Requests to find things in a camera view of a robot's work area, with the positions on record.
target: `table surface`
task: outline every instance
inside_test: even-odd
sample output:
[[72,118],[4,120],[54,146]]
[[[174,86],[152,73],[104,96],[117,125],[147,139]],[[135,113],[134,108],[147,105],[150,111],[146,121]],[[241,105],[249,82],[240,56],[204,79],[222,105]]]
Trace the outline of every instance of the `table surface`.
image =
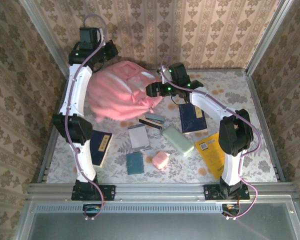
[[[261,130],[257,112],[251,97],[246,76],[243,71],[188,71],[191,80],[198,80],[219,100],[228,103],[235,109],[246,109],[250,120],[261,133],[261,148],[244,158],[243,177],[249,182],[277,182],[273,164]],[[174,97],[177,104],[184,100]],[[163,129],[175,126],[181,131],[179,107],[170,97],[163,100],[154,108],[154,113],[165,116]],[[218,182],[210,173],[205,161],[194,148],[186,157],[180,155],[161,135],[161,131],[146,126],[151,149],[143,151],[144,173],[128,175],[126,155],[132,152],[128,126],[138,124],[137,119],[127,121],[114,121],[106,119],[96,123],[87,102],[84,104],[84,118],[90,121],[94,130],[113,133],[113,139],[102,168],[96,167],[99,183],[211,183]],[[198,142],[219,131],[218,124],[205,114],[208,132],[191,133],[185,136],[193,143]],[[257,137],[250,144],[250,149],[257,146]],[[170,153],[169,163],[163,170],[156,169],[152,164],[152,157],[158,151]],[[65,139],[58,136],[53,153],[47,183],[74,183],[77,177],[75,160]]]

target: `purple cable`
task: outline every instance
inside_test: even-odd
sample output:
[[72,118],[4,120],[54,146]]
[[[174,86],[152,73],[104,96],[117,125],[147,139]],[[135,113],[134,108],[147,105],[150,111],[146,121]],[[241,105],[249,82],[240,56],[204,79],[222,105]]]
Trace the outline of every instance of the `purple cable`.
[[68,97],[68,103],[67,103],[67,107],[66,107],[66,113],[65,113],[65,120],[64,120],[64,128],[65,128],[65,134],[66,134],[66,137],[69,141],[69,144],[71,145],[73,151],[74,151],[74,158],[75,158],[75,162],[76,162],[76,165],[78,166],[78,170],[79,172],[82,174],[82,176],[84,177],[84,179],[86,179],[90,184],[92,184],[99,192],[100,194],[100,197],[101,197],[101,207],[100,207],[100,210],[99,212],[91,217],[91,219],[94,219],[95,217],[97,217],[102,208],[104,207],[104,204],[105,204],[105,200],[104,200],[104,195],[101,191],[101,189],[98,187],[97,184],[95,184],[93,181],[91,181],[84,173],[84,171],[82,170],[81,166],[80,166],[80,163],[79,163],[79,160],[78,160],[78,154],[80,153],[80,150],[79,148],[76,148],[74,143],[72,142],[71,138],[70,138],[70,133],[69,133],[69,127],[68,127],[68,119],[69,119],[69,112],[70,112],[70,108],[71,108],[71,98],[72,98],[72,94],[73,94],[73,91],[74,91],[74,87],[75,87],[75,82],[77,81],[77,76],[80,72],[80,70],[82,69],[82,67],[89,61],[90,58],[92,58],[93,55],[95,55],[100,49],[101,47],[103,46],[103,44],[105,43],[106,41],[106,34],[107,34],[107,24],[106,22],[103,20],[103,18],[97,14],[89,14],[87,15],[84,20],[83,20],[83,26],[86,26],[86,20],[90,17],[98,17],[101,22],[104,24],[104,27],[105,27],[105,30],[104,30],[104,38],[102,40],[102,42],[100,43],[100,45],[96,48],[96,50],[94,50],[82,63],[81,65],[79,66],[79,68],[76,70],[74,76],[73,76],[73,79],[72,79],[72,83],[71,83],[71,87],[70,87],[70,91],[69,91],[69,97]]
[[173,87],[177,88],[177,89],[180,89],[180,90],[184,90],[184,91],[188,91],[188,92],[193,92],[193,93],[198,93],[198,94],[203,94],[205,95],[206,97],[210,98],[212,101],[214,101],[216,104],[218,104],[221,108],[223,108],[225,111],[227,111],[228,113],[231,113],[232,115],[234,115],[235,117],[237,117],[238,119],[242,120],[244,123],[248,124],[252,129],[253,131],[255,132],[257,138],[258,138],[258,146],[251,150],[251,151],[247,151],[246,153],[242,154],[241,157],[240,157],[240,161],[239,161],[239,169],[238,169],[238,175],[239,175],[239,178],[241,179],[241,181],[243,183],[245,183],[246,185],[248,185],[249,187],[251,187],[254,191],[255,191],[255,197],[251,203],[251,205],[248,207],[247,210],[245,210],[243,213],[237,215],[235,218],[240,218],[242,217],[243,215],[245,215],[252,207],[253,205],[255,204],[255,202],[257,201],[257,197],[258,197],[258,190],[253,186],[251,185],[250,183],[246,182],[242,177],[241,177],[241,171],[242,171],[242,165],[243,165],[243,157],[248,155],[248,154],[252,154],[256,151],[258,151],[261,147],[261,144],[262,144],[262,140],[261,140],[261,136],[260,136],[260,133],[258,132],[258,130],[256,129],[256,127],[254,125],[251,124],[251,122],[249,122],[248,120],[246,120],[245,118],[241,117],[240,115],[236,114],[235,112],[231,111],[230,109],[228,109],[225,105],[223,105],[221,102],[219,102],[218,100],[216,100],[213,96],[207,94],[206,92],[203,92],[203,91],[200,91],[200,90],[195,90],[195,89],[189,89],[189,88],[185,88],[185,87],[181,87],[181,86],[178,86],[176,84],[174,84],[172,81],[170,81],[165,73],[164,73],[164,70],[163,70],[163,61],[164,61],[165,58],[162,59],[161,61],[161,64],[160,64],[160,72],[161,72],[161,75],[164,77],[164,79]]

